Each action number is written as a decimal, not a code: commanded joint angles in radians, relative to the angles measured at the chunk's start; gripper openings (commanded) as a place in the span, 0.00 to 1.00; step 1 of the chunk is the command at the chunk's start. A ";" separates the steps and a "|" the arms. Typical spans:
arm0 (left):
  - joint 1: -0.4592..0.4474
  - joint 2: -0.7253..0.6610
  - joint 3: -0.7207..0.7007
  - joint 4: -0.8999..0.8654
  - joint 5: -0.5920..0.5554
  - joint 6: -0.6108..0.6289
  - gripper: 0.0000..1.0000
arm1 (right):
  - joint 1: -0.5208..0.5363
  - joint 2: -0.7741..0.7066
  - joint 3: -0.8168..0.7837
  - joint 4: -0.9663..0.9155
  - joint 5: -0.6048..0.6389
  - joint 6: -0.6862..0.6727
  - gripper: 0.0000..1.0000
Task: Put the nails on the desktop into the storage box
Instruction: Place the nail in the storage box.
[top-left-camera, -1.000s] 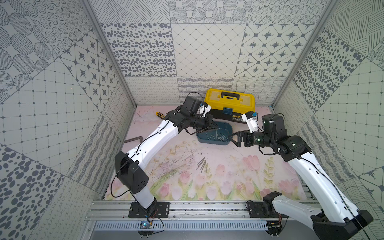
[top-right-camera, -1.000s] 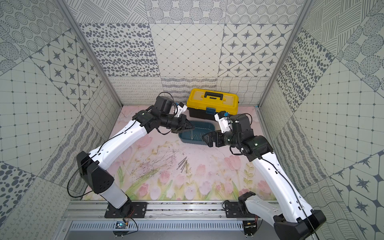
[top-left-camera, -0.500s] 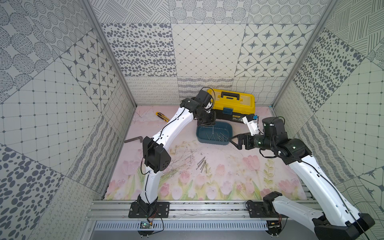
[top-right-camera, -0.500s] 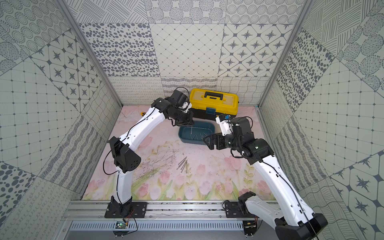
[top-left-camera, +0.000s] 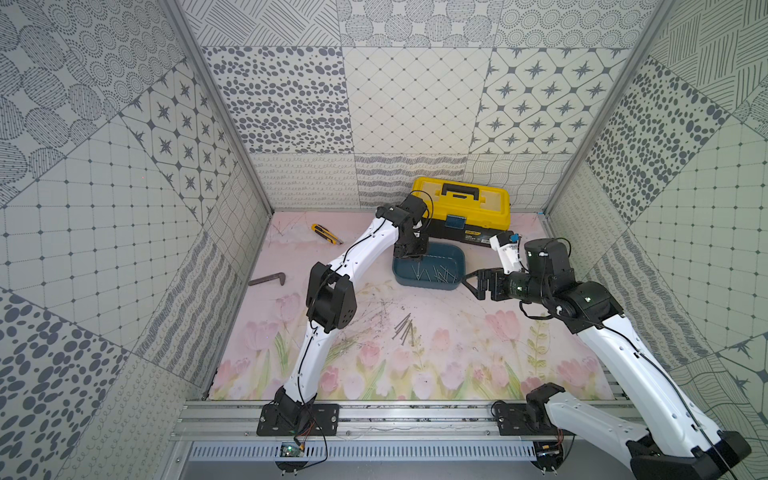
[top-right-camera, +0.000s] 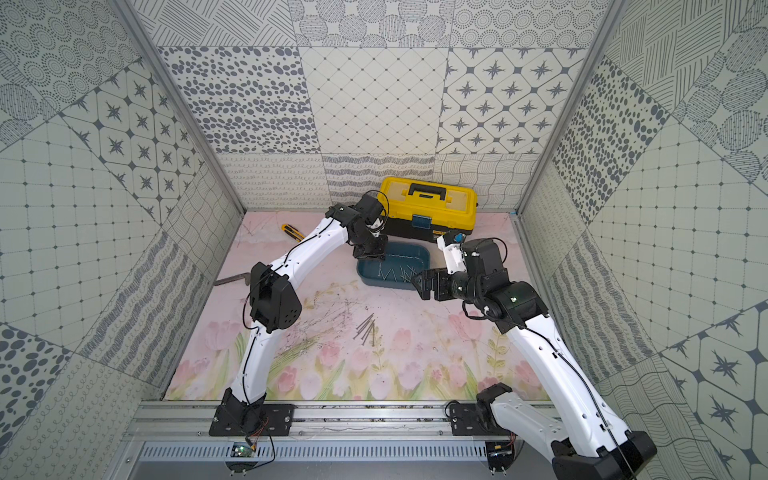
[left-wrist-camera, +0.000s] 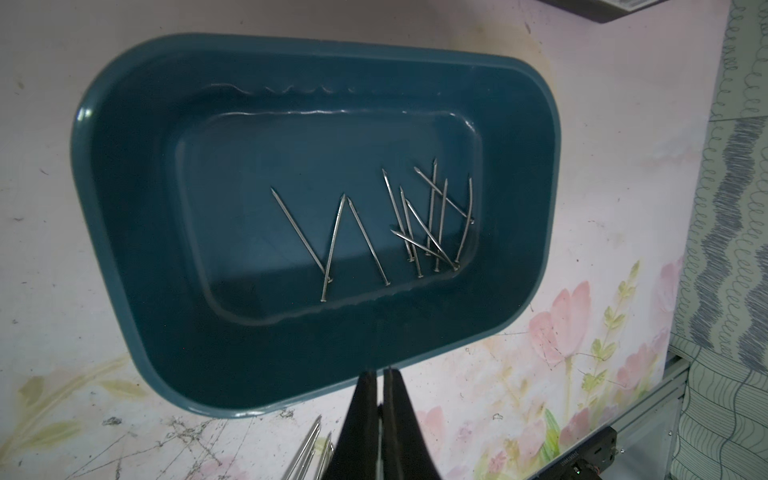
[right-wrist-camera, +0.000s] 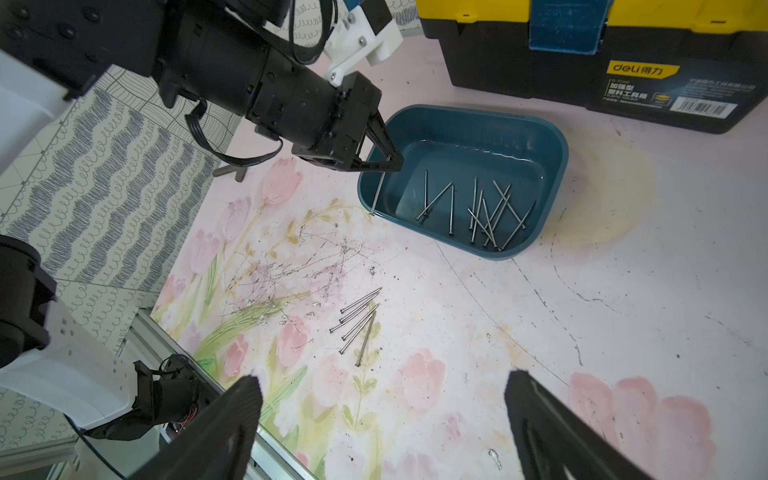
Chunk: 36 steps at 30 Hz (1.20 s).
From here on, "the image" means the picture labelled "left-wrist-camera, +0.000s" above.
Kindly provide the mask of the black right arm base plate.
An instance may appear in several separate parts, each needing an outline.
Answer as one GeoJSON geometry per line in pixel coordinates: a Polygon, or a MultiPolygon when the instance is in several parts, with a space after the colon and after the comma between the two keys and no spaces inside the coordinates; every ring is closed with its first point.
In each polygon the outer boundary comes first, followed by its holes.
{"type": "Polygon", "coordinates": [[[600,480],[617,455],[617,432],[606,426],[532,476],[535,480],[600,480]]]}

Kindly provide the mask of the steel nail apart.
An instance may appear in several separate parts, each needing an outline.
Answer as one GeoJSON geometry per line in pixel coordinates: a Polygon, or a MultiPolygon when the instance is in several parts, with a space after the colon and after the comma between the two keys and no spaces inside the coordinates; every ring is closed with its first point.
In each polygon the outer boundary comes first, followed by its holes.
{"type": "MultiPolygon", "coordinates": [[[[435,157],[432,160],[432,173],[431,173],[431,180],[430,180],[430,182],[431,182],[430,185],[431,186],[435,184],[435,182],[437,180],[437,176],[438,176],[438,160],[435,157]]],[[[427,226],[428,226],[428,229],[429,229],[430,232],[432,232],[432,227],[433,227],[433,222],[434,222],[435,195],[436,195],[435,194],[435,190],[432,187],[430,187],[430,200],[429,200],[429,212],[428,212],[428,223],[427,223],[427,226]]],[[[432,246],[432,241],[428,237],[427,238],[427,247],[429,248],[431,246],[432,246]]]]}

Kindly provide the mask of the teal plastic storage box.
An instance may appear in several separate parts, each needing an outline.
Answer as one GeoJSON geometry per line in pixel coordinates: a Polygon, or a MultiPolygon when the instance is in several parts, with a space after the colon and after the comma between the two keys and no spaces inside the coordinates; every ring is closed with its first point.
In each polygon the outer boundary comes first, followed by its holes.
{"type": "Polygon", "coordinates": [[[560,160],[553,94],[527,63],[458,51],[212,34],[115,58],[86,89],[71,165],[132,360],[167,401],[252,416],[492,335],[545,272],[560,160]],[[430,185],[432,160],[438,176],[430,185]],[[454,262],[408,262],[385,169],[454,262]],[[341,195],[352,198],[391,285],[341,195]]]}

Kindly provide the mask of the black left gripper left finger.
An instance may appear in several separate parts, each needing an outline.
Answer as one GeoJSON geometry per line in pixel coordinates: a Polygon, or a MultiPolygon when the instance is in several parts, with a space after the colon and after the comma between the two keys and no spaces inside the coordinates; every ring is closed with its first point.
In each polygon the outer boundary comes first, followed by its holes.
{"type": "Polygon", "coordinates": [[[322,479],[375,479],[379,455],[377,380],[368,371],[357,385],[333,457],[322,479]]]}

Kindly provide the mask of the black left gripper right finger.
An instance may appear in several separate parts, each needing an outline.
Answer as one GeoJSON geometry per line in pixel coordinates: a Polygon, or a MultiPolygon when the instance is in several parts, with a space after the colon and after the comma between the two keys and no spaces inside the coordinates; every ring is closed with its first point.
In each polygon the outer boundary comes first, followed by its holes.
{"type": "Polygon", "coordinates": [[[381,404],[383,478],[435,479],[436,469],[399,370],[384,371],[381,404]]]}

